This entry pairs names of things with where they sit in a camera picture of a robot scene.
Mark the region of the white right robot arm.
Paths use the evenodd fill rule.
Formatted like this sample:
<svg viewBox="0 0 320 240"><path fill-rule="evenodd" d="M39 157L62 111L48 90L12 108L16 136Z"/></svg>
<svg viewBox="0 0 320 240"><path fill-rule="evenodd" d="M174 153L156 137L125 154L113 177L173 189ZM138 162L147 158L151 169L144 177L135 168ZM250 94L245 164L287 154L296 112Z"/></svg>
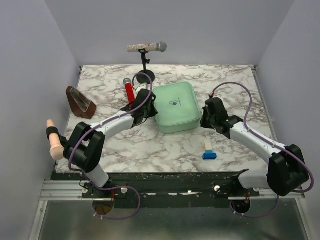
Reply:
<svg viewBox="0 0 320 240"><path fill-rule="evenodd" d="M236 141L267 164L266 170L245 169L230 183L230 191L241 196L248 189L270 189L284 197L309 180L309 173L303 166L301 149L292 144L286 146L272 141L263 134L251 130L244 121L235 115L229 116L223 101L209 97L203 107L200 126L213 129L226 138Z"/></svg>

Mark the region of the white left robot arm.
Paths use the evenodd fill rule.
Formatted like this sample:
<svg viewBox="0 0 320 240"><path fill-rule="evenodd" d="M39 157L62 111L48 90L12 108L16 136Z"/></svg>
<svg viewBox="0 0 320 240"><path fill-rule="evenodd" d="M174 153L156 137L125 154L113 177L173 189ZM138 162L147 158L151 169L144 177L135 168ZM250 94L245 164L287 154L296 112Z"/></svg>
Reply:
<svg viewBox="0 0 320 240"><path fill-rule="evenodd" d="M69 140L61 143L63 157L93 182L93 191L99 197L107 197L111 191L110 178L100 165L105 141L156 116L155 100L156 95L152 91L141 89L136 99L116 115L92 125L78 123Z"/></svg>

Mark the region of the green medicine kit case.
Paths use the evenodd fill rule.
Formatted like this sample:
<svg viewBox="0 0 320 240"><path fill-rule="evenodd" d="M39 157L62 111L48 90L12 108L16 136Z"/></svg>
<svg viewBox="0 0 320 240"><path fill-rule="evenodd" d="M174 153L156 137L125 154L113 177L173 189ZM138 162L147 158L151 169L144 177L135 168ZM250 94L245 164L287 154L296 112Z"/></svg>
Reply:
<svg viewBox="0 0 320 240"><path fill-rule="evenodd" d="M162 134L172 134L197 129L202 112L196 93L189 82L158 86L152 91L158 114L154 117Z"/></svg>

